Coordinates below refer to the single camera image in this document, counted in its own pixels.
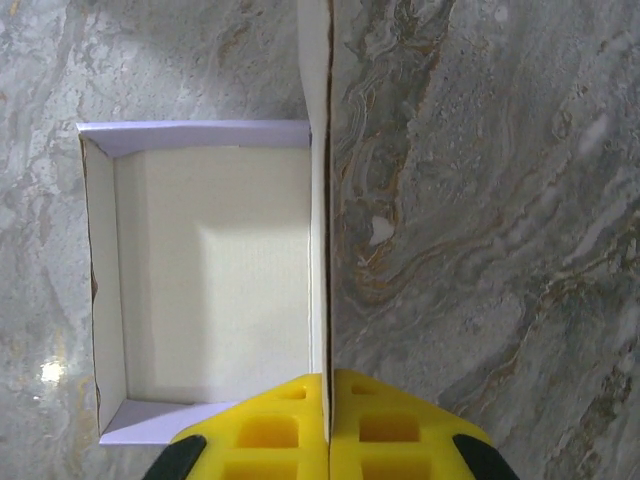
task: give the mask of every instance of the marble surface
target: marble surface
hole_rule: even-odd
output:
[[[336,3],[336,359],[528,479],[640,478],[635,0]],[[303,118],[291,0],[0,0],[0,479],[96,445],[76,121]]]
[[[640,479],[635,0],[336,4],[336,361]]]
[[[78,121],[304,118],[295,0],[0,0],[0,480],[139,479],[97,446]]]

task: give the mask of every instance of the cardboard box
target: cardboard box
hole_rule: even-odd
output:
[[[329,438],[331,22],[298,13],[309,122],[78,125],[101,444],[166,444],[309,372]]]

